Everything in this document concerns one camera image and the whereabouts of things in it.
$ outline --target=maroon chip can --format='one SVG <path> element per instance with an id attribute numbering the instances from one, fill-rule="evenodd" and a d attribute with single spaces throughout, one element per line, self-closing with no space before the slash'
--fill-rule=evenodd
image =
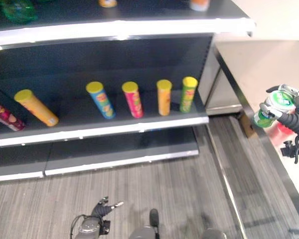
<path id="1" fill-rule="evenodd" d="M 0 122 L 11 128 L 13 131 L 22 130 L 25 124 L 17 119 L 10 111 L 0 105 Z"/>

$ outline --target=orange chip can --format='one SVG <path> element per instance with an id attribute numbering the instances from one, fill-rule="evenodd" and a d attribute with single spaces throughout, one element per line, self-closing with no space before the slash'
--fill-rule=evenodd
<path id="1" fill-rule="evenodd" d="M 59 122 L 59 118 L 55 116 L 55 114 L 52 113 L 31 90 L 19 91 L 14 96 L 14 100 L 23 105 L 47 126 L 55 126 Z"/>
<path id="2" fill-rule="evenodd" d="M 117 4 L 116 0 L 99 0 L 99 5 L 102 7 L 115 7 Z"/>
<path id="3" fill-rule="evenodd" d="M 158 112 L 161 116 L 167 116 L 170 112 L 170 92 L 172 83 L 169 80 L 160 80 L 157 86 Z"/>
<path id="4" fill-rule="evenodd" d="M 190 0 L 190 8 L 195 11 L 207 11 L 210 0 Z"/>

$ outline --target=upper shelf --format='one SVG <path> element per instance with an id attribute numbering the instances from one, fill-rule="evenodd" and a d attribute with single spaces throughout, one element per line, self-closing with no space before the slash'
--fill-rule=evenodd
<path id="1" fill-rule="evenodd" d="M 181 90 L 172 91 L 171 111 L 168 116 L 160 116 L 157 109 L 156 92 L 141 94 L 144 116 L 135 119 L 131 116 L 123 94 L 109 96 L 116 111 L 114 119 L 104 119 L 90 97 L 59 102 L 60 122 L 47 127 L 29 113 L 26 128 L 11 131 L 5 125 L 0 126 L 0 147 L 26 145 L 52 141 L 67 141 L 101 135 L 144 132 L 149 130 L 181 127 L 208 123 L 205 107 L 196 92 L 189 113 L 179 111 Z"/>
<path id="2" fill-rule="evenodd" d="M 55 0 L 35 5 L 38 19 L 11 23 L 0 11 L 0 49 L 82 38 L 125 40 L 144 36 L 250 32 L 255 24 L 230 0 L 212 0 L 206 12 L 180 0 L 119 0 L 102 8 L 97 0 Z"/>

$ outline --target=red chip can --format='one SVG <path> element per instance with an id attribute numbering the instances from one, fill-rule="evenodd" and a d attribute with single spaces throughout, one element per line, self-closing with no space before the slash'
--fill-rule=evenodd
<path id="1" fill-rule="evenodd" d="M 122 85 L 122 90 L 125 94 L 132 116 L 135 118 L 143 117 L 144 113 L 138 85 L 133 81 L 128 81 Z"/>
<path id="2" fill-rule="evenodd" d="M 25 124 L 17 119 L 10 111 L 0 105 L 0 122 L 11 128 L 13 131 L 22 130 Z"/>

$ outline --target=yellow lid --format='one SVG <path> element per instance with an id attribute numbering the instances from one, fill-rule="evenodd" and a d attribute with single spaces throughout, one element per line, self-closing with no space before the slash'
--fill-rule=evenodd
<path id="1" fill-rule="evenodd" d="M 172 83 L 169 80 L 160 80 L 156 83 L 156 85 L 160 90 L 170 90 Z"/>
<path id="2" fill-rule="evenodd" d="M 122 90 L 126 93 L 133 93 L 138 90 L 138 85 L 133 81 L 127 81 L 122 84 Z"/>
<path id="3" fill-rule="evenodd" d="M 103 85 L 101 82 L 92 81 L 86 85 L 86 91 L 89 93 L 98 93 L 99 91 L 103 90 Z"/>
<path id="4" fill-rule="evenodd" d="M 194 77 L 186 76 L 183 79 L 183 84 L 187 87 L 196 87 L 198 84 L 198 81 Z"/>
<path id="5" fill-rule="evenodd" d="M 31 90 L 22 90 L 14 95 L 14 100 L 18 102 L 24 102 L 29 100 L 32 97 L 32 95 L 33 93 Z"/>

